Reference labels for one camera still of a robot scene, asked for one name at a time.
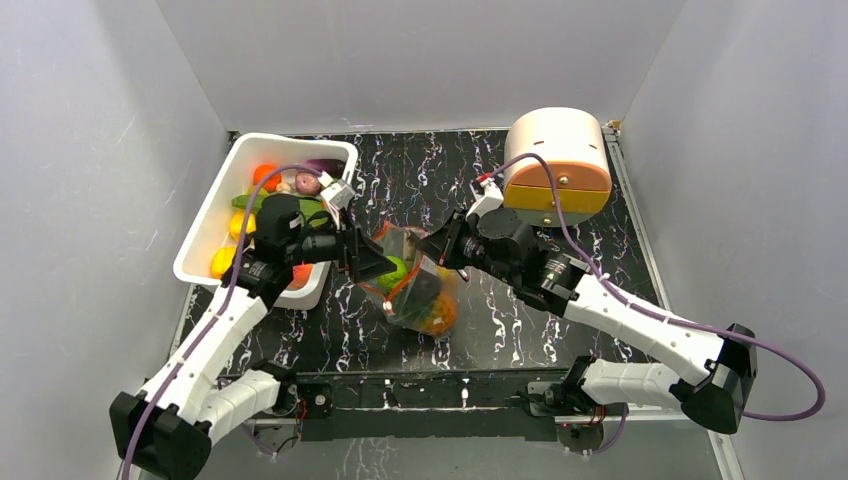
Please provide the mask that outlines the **light green wrinkled vegetable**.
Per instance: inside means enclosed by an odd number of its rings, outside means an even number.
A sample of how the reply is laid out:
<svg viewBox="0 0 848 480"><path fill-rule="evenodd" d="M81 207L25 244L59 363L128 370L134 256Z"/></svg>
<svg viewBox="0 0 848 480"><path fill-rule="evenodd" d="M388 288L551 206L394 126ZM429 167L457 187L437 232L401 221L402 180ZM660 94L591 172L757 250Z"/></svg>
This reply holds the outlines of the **light green wrinkled vegetable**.
<svg viewBox="0 0 848 480"><path fill-rule="evenodd" d="M395 266L395 270L380 275L376 282L383 291L390 292L408 275L408 268L404 260L399 257L388 256L387 259Z"/></svg>

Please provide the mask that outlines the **clear zip bag orange zipper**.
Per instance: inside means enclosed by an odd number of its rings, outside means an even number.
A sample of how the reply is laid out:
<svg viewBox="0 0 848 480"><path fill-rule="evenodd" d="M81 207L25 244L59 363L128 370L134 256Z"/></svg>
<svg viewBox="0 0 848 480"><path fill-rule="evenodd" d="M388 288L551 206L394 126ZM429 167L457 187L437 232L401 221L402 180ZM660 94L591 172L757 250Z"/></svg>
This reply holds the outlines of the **clear zip bag orange zipper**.
<svg viewBox="0 0 848 480"><path fill-rule="evenodd" d="M396 256L402 259L403 229L408 227L411 226L397 226L386 221L374 237L374 241L383 249L386 256ZM360 285L367 298L381 311L384 319L397 327L401 326L396 324L396 318L407 298L411 295L431 294L435 296L442 289L451 289L457 294L458 288L458 279L452 272L436 265L423 254L415 265L406 263L406 266L408 275L390 292L383 291L377 285L377 278Z"/></svg>

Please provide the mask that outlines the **toy pineapple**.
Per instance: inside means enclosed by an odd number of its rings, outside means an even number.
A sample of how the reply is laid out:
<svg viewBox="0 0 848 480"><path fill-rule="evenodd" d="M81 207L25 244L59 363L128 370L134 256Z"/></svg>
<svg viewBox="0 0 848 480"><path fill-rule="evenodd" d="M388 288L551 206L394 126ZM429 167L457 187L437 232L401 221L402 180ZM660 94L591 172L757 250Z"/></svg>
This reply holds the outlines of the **toy pineapple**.
<svg viewBox="0 0 848 480"><path fill-rule="evenodd" d="M457 294L442 289L437 295L420 294L407 298L396 318L396 324L434 337L448 335L458 317Z"/></svg>

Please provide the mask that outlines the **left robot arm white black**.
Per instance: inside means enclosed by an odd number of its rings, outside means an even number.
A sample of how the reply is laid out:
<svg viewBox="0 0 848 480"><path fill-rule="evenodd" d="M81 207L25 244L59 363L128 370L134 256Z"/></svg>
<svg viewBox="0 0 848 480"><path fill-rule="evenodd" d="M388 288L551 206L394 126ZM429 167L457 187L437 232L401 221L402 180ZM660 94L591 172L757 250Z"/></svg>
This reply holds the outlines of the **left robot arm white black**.
<svg viewBox="0 0 848 480"><path fill-rule="evenodd" d="M212 448L255 414L294 411L299 391L278 367L251 369L224 388L217 382L246 335L293 281L294 267L335 262L355 282L395 271L395 264L355 225L322 211L326 223L303 219L298 198L266 197L251 246L239 244L207 312L165 365L136 394L109 408L121 478L141 469L164 479L194 479Z"/></svg>

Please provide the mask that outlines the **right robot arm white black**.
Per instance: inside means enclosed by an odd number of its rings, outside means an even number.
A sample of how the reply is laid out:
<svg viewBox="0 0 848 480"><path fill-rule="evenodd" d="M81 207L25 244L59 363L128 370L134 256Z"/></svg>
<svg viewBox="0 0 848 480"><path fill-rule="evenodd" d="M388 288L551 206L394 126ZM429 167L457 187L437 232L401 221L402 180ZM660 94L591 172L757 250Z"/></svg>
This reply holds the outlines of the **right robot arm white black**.
<svg viewBox="0 0 848 480"><path fill-rule="evenodd" d="M658 318L649 303L609 292L587 263L539 239L510 209L482 216L455 211L418 250L449 270L474 268L509 285L527 306L616 337L652 357L650 363L580 360L563 383L565 405L577 414L598 405L632 403L679 410L722 434L738 431L755 378L756 355L733 324L717 333L689 321Z"/></svg>

